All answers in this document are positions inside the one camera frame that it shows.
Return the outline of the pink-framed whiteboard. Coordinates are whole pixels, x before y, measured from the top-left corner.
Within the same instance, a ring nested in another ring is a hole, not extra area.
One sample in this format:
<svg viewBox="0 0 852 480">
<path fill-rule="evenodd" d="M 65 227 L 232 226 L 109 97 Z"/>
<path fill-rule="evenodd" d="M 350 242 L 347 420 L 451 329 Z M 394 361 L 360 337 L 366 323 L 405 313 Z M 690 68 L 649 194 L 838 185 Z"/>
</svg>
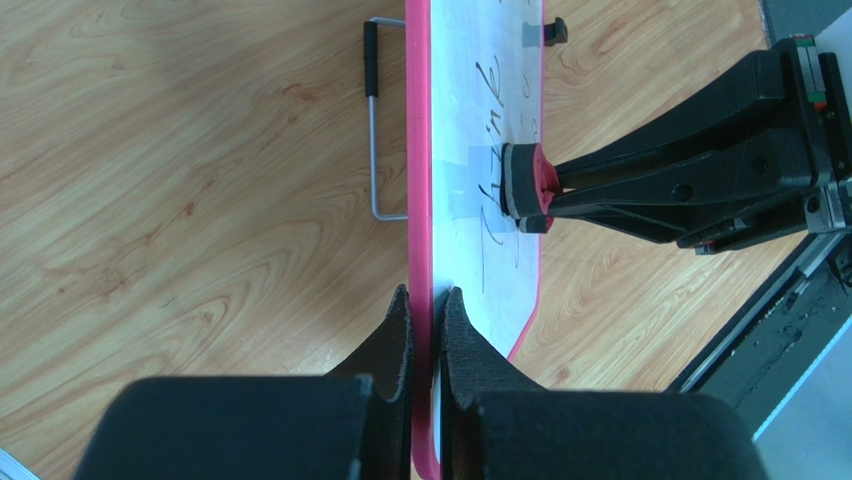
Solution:
<svg viewBox="0 0 852 480">
<path fill-rule="evenodd" d="M 540 239 L 499 203 L 502 149 L 543 126 L 540 1 L 405 5 L 408 291 L 415 331 L 412 460 L 440 475 L 436 325 L 453 288 L 513 357 L 538 308 Z"/>
</svg>

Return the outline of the red heart-shaped eraser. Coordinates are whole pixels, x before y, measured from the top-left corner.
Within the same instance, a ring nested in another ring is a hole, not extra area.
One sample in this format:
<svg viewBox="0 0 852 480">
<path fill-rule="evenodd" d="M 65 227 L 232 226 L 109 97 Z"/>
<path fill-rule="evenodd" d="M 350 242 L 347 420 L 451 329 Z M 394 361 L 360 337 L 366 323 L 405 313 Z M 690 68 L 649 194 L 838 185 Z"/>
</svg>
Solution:
<svg viewBox="0 0 852 480">
<path fill-rule="evenodd" d="M 548 233 L 554 221 L 550 205 L 564 190 L 542 145 L 505 143 L 501 154 L 502 212 L 522 233 Z"/>
</svg>

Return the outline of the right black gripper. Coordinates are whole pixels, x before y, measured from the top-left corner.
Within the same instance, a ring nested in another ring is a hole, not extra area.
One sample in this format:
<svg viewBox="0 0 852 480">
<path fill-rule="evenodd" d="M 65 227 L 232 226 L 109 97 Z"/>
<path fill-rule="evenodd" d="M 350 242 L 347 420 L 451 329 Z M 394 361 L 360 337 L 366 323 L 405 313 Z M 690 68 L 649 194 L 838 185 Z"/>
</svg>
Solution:
<svg viewBox="0 0 852 480">
<path fill-rule="evenodd" d="M 699 255 L 851 230 L 851 121 L 812 35 L 753 51 L 671 110 L 555 167 L 556 219 Z"/>
</svg>

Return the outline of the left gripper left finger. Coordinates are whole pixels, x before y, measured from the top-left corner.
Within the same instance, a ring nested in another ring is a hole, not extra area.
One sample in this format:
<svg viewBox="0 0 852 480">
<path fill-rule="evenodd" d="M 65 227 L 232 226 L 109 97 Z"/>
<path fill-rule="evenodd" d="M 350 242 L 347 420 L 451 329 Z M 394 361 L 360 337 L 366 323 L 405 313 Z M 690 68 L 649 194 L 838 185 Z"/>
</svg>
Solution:
<svg viewBox="0 0 852 480">
<path fill-rule="evenodd" d="M 397 286 L 380 325 L 328 375 L 370 383 L 363 389 L 369 397 L 359 445 L 360 477 L 408 479 L 414 332 L 405 285 Z"/>
</svg>

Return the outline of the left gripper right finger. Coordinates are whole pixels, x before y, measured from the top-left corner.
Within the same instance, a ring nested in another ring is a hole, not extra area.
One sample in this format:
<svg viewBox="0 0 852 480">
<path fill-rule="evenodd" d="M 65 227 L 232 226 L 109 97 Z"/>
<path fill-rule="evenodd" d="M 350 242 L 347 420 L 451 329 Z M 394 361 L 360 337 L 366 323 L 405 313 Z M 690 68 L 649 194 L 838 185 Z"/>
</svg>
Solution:
<svg viewBox="0 0 852 480">
<path fill-rule="evenodd" d="M 490 450 L 481 400 L 545 388 L 504 357 L 472 325 L 463 291 L 449 290 L 439 326 L 440 462 L 443 479 L 483 479 Z"/>
</svg>

